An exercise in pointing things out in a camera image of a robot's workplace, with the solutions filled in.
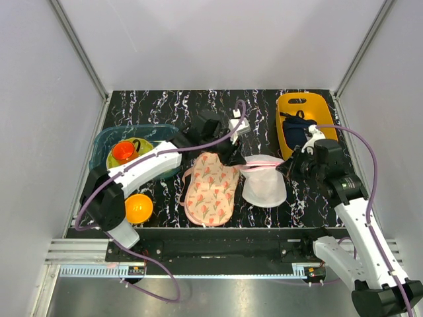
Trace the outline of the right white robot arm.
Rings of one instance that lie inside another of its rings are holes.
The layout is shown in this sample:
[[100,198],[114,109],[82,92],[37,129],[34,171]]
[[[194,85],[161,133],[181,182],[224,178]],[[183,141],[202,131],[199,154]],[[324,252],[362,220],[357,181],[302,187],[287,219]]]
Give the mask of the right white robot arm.
[[349,288],[360,316],[411,315],[422,299],[422,282],[411,280],[394,257],[374,221],[365,186],[345,167],[338,142],[321,139],[296,147],[288,162],[291,178],[316,183],[342,220],[359,257],[350,256],[327,229],[320,228],[301,238],[298,251],[302,258],[329,265]]

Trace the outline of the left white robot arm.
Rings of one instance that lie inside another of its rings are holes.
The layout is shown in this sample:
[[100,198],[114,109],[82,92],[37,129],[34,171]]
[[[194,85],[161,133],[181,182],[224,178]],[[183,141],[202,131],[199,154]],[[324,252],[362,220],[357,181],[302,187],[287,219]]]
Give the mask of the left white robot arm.
[[223,129],[216,114],[203,111],[153,150],[116,168],[98,166],[89,172],[80,198],[80,216],[88,214],[92,229],[99,228],[120,247],[120,254],[134,262],[143,252],[139,234],[126,218],[125,200],[136,189],[201,151],[214,153],[226,166],[244,163],[238,136],[249,129],[245,111],[234,112]]

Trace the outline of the white mesh laundry bag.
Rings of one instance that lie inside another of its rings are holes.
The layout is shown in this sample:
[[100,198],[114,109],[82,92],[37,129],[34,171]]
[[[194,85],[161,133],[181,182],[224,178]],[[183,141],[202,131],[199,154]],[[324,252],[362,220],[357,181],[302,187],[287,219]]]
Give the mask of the white mesh laundry bag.
[[240,167],[245,177],[242,197],[251,205],[272,208],[287,199],[284,176],[277,167],[284,160],[270,155],[251,155],[245,157],[246,163]]

